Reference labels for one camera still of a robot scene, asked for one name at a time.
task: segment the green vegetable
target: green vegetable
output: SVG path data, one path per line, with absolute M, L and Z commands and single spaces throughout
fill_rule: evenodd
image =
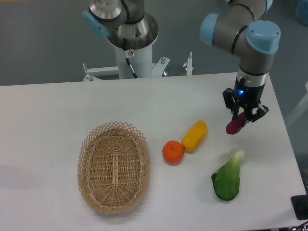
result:
M 240 190 L 240 164 L 244 159 L 244 151 L 232 149 L 227 162 L 212 175 L 216 195 L 224 200 L 233 200 Z

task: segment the blue light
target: blue light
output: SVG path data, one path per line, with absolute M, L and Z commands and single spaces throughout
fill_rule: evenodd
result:
M 238 90 L 238 95 L 242 95 L 244 93 L 243 90 Z

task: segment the gray floor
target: gray floor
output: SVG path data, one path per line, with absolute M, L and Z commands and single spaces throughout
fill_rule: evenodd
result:
M 297 2 L 274 0 L 263 17 L 282 31 L 270 75 L 284 117 L 306 94 L 308 82 L 308 26 L 296 18 Z M 181 66 L 189 51 L 194 74 L 237 71 L 238 58 L 199 39 L 202 20 L 226 12 L 225 0 L 145 0 L 145 5 L 160 28 L 153 61 L 170 58 L 169 75 L 185 74 Z M 88 68 L 116 66 L 112 47 L 85 27 L 86 8 L 86 0 L 0 2 L 0 86 L 81 81 L 83 62 Z M 308 111 L 288 130 L 300 169 L 308 168 L 307 131 Z

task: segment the orange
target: orange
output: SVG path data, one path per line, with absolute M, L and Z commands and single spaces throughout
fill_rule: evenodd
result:
M 169 163 L 178 163 L 183 159 L 183 156 L 184 149 L 180 142 L 168 141 L 163 147 L 163 157 Z

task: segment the wicker basket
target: wicker basket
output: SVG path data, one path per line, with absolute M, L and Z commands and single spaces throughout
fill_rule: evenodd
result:
M 110 214 L 132 208 L 149 184 L 150 158 L 136 127 L 111 122 L 94 129 L 81 147 L 78 185 L 84 200 Z

